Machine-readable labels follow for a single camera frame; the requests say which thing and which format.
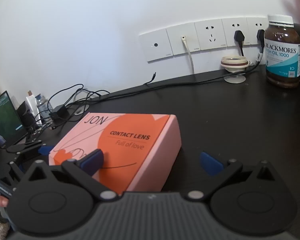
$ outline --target laptop screen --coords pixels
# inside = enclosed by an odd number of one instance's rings
[[[0,95],[0,136],[10,146],[20,140],[26,134],[21,120],[15,110],[8,93]]]

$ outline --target white bottle cap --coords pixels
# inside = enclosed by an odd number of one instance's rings
[[[293,27],[293,19],[288,15],[268,14],[268,21],[271,25]]]

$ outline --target black desk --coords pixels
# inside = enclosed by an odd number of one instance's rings
[[[157,84],[205,80],[222,73],[201,73]],[[236,158],[246,165],[269,160],[298,202],[298,215],[290,232],[300,239],[300,86],[284,90],[268,84],[262,66],[242,84],[219,80],[165,88],[91,105],[89,111],[177,116],[182,149],[163,188],[165,191],[187,192],[207,179],[199,165],[203,150],[220,154],[225,160]],[[47,130],[40,139],[54,145],[74,125],[68,122],[61,131]]]

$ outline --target pink box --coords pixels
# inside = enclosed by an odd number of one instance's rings
[[[97,148],[104,165],[93,178],[118,194],[160,191],[181,148],[177,117],[88,113],[52,149],[49,164],[80,160]]]

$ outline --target silver screw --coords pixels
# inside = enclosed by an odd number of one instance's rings
[[[117,196],[117,193],[115,193],[112,190],[105,190],[103,192],[100,193],[100,197],[103,199],[114,199]]]
[[[203,198],[204,193],[199,190],[192,190],[188,192],[188,197],[192,199],[201,199]]]

